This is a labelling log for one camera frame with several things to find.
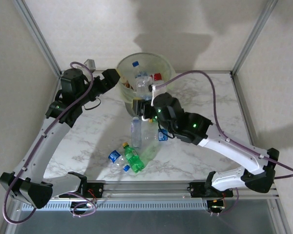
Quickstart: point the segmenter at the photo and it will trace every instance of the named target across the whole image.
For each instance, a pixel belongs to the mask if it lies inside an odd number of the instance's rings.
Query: blue bottle label
[[[121,154],[118,153],[116,150],[114,150],[109,156],[108,158],[111,159],[111,161],[114,163],[116,161],[116,159],[119,158]]]
[[[166,129],[162,129],[162,132],[161,132],[161,130],[158,130],[158,140],[159,141],[168,140],[167,135],[168,135],[168,131]]]

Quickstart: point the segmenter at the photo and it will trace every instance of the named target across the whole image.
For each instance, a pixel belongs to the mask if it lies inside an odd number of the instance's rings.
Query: bottle cap
[[[159,81],[159,80],[162,80],[162,75],[161,73],[156,73],[154,74],[154,81]]]
[[[136,66],[138,66],[138,65],[139,65],[138,61],[135,61],[135,62],[132,63],[132,66],[133,66],[133,67],[136,67]]]
[[[130,169],[129,165],[126,165],[126,166],[124,167],[124,171],[125,171],[125,172],[127,172],[129,169]]]

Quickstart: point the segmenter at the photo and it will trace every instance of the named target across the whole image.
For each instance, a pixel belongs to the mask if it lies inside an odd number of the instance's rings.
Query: black bracket
[[[96,182],[87,183],[86,191],[84,193],[84,196],[86,198],[92,198],[93,196],[89,192],[89,190],[91,190],[91,192],[94,194],[94,196],[96,198],[102,198],[103,187],[104,187],[104,184],[103,183],[96,183]]]
[[[205,182],[191,182],[189,183],[188,191],[191,197],[233,197],[232,189],[219,191],[213,187],[206,187]]]

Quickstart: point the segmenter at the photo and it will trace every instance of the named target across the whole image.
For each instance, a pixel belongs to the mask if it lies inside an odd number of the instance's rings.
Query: clear plastic bin
[[[138,61],[150,75],[160,73],[164,82],[176,76],[175,70],[171,64],[161,55],[152,53],[136,53],[124,58],[117,65],[117,70],[121,75],[117,86],[121,90],[121,98],[125,102],[127,110],[127,106],[131,106],[132,100],[136,97],[136,82],[132,66],[132,63],[135,61]],[[125,80],[128,80],[129,84],[133,87],[133,90],[122,84]]]

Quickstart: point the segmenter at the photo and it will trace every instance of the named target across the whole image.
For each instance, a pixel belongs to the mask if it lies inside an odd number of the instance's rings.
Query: white marble surface
[[[216,88],[217,113],[224,131],[248,141],[245,125],[229,74],[210,74]],[[184,77],[170,92],[185,111],[199,113],[214,122],[210,83],[202,75]],[[146,168],[137,174],[115,169],[107,158],[113,150],[123,153],[130,143],[131,117],[118,88],[101,97],[102,104],[84,111],[55,151],[44,177],[62,176],[69,171],[90,180],[194,180],[206,179],[211,171],[226,171],[238,165],[224,156],[178,139],[155,142],[139,152]]]

